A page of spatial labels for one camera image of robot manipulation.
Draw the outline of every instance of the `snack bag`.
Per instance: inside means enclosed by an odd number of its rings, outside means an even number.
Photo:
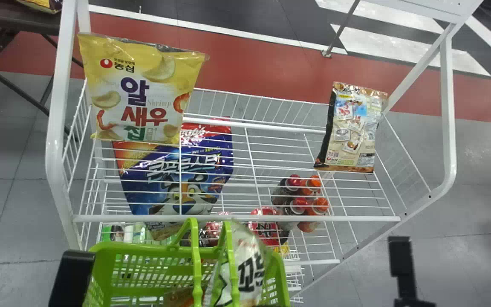
[[[17,0],[21,4],[25,4],[34,10],[56,14],[62,10],[63,0]]]
[[[98,138],[177,144],[206,55],[90,33],[78,42]]]
[[[210,214],[234,170],[230,127],[181,128],[181,214]],[[145,142],[113,142],[113,148],[132,214],[179,214],[179,148]],[[177,233],[181,225],[145,223],[154,240]]]
[[[374,172],[374,140],[387,93],[335,82],[327,128],[314,167],[323,171]]]
[[[246,226],[232,221],[231,229],[234,263],[236,264],[238,277],[237,288],[240,292],[238,306],[257,306],[263,290],[265,268],[270,266],[268,253],[271,251]],[[204,293],[202,305],[204,307],[230,305],[232,303],[231,292],[230,264],[226,249],[223,249],[213,269],[210,283]]]

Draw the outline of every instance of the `white wire shelf cart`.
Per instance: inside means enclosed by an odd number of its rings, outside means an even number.
[[[481,1],[372,2],[449,22],[427,54],[390,95],[384,110],[385,115],[440,51],[445,169],[441,185],[429,187],[385,116],[376,134],[375,172],[361,174],[312,168],[325,134],[326,104],[195,89],[185,110],[185,122],[221,125],[220,119],[225,118],[224,125],[231,127],[234,152],[234,173],[212,214],[193,217],[200,221],[237,218],[242,221],[321,222],[311,233],[293,230],[286,246],[280,246],[295,303],[301,303],[301,293],[338,264],[354,257],[358,250],[388,235],[442,197],[456,176],[451,39]],[[125,226],[154,220],[183,221],[191,216],[132,215],[111,143],[90,138],[91,128],[95,128],[95,115],[85,85],[78,104],[68,107],[70,58],[77,20],[79,31],[90,32],[87,0],[66,0],[56,56],[45,165],[70,247],[88,249],[101,239],[103,225],[108,223]],[[67,114],[71,118],[72,133],[65,139],[63,127]],[[186,167],[180,161],[180,170],[182,166]],[[251,215],[253,209],[271,205],[271,193],[283,177],[291,174],[302,178],[321,177],[322,194],[330,204],[329,214],[319,217]],[[80,200],[70,195],[72,187],[79,182],[77,178],[85,179]],[[218,215],[221,211],[231,214]]]

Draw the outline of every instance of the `yellow snack bag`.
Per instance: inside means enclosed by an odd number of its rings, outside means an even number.
[[[78,42],[98,138],[178,144],[207,56],[91,33],[79,33]]]

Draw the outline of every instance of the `table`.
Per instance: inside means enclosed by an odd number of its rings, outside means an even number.
[[[51,15],[33,10],[15,0],[0,0],[0,53],[20,31],[39,33],[54,47],[57,47],[56,42],[49,35],[58,35],[60,31],[60,13]],[[82,63],[76,58],[72,57],[72,61],[83,67]],[[52,91],[53,79],[54,75],[52,75],[41,100],[37,101],[37,99],[34,99],[0,74],[0,82],[47,116],[49,116],[49,109],[45,107],[45,103]],[[64,127],[64,131],[69,134],[67,127]]]

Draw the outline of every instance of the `blue cereal bag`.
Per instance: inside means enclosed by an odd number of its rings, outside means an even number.
[[[121,184],[132,214],[210,214],[234,170],[228,126],[185,123],[179,147],[146,142],[113,142]],[[181,222],[146,222],[154,240],[177,233]]]

